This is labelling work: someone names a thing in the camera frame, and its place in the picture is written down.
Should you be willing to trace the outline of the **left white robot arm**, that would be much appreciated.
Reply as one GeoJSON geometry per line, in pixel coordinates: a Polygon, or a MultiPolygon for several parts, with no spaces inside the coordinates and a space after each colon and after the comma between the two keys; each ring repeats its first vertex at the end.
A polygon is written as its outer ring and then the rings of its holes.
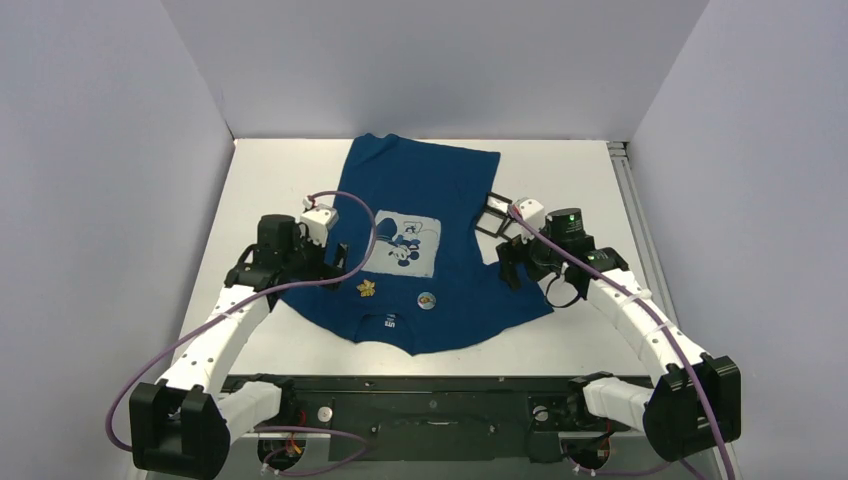
{"type": "Polygon", "coordinates": [[[203,331],[154,383],[140,383],[129,399],[132,458],[141,470],[213,479],[231,445],[262,422],[291,427],[298,402],[286,381],[248,380],[221,393],[247,340],[294,283],[344,275],[347,253],[325,261],[337,211],[319,205],[299,217],[264,215],[255,243],[226,274],[203,331]]]}

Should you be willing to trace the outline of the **round blue pin badge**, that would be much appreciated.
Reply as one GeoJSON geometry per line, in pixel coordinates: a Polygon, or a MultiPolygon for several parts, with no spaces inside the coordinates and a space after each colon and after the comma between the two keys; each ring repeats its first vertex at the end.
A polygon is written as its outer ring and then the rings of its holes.
{"type": "Polygon", "coordinates": [[[431,310],[436,305],[436,297],[430,292],[422,292],[417,297],[417,305],[423,310],[431,310]]]}

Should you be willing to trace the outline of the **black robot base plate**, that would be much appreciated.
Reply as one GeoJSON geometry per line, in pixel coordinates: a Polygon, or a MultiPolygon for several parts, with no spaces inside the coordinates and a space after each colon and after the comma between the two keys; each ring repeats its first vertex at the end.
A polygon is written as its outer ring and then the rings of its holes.
{"type": "Polygon", "coordinates": [[[659,457],[639,432],[592,420],[578,406],[572,376],[283,376],[231,374],[222,391],[250,381],[283,387],[270,426],[301,433],[257,435],[256,451],[291,473],[353,457],[357,462],[521,459],[581,461],[642,470],[659,457]]]}

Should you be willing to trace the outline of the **gold maple leaf brooch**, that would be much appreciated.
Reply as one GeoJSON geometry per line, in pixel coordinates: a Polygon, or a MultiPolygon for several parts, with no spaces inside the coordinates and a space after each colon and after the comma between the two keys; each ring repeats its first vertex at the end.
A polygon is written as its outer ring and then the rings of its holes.
{"type": "Polygon", "coordinates": [[[376,284],[370,280],[363,280],[358,286],[357,290],[361,297],[371,297],[376,293],[376,284]]]}

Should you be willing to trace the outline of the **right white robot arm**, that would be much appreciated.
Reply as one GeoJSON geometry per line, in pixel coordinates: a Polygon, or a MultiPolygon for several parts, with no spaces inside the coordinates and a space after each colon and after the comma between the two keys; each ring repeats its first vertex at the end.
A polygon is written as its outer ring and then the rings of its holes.
{"type": "Polygon", "coordinates": [[[729,357],[716,357],[688,338],[654,302],[629,264],[613,248],[599,248],[578,208],[548,213],[534,199],[505,208],[519,233],[496,251],[500,277],[511,289],[518,271],[538,281],[556,274],[570,284],[626,341],[648,373],[641,387],[608,372],[574,381],[564,400],[578,427],[606,419],[643,433],[655,453],[677,462],[728,445],[741,435],[741,373],[729,357]]]}

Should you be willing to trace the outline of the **blue cartoon print t-shirt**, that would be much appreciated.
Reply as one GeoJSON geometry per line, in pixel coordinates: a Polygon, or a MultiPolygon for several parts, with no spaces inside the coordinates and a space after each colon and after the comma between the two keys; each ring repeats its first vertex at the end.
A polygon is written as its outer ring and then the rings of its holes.
{"type": "Polygon", "coordinates": [[[348,245],[356,273],[337,290],[296,288],[283,301],[339,337],[417,355],[466,348],[551,309],[538,284],[511,290],[475,234],[500,156],[395,135],[356,138],[334,206],[331,245],[348,245]],[[361,297],[363,280],[376,293],[361,297]],[[431,310],[417,297],[436,297],[431,310]]]}

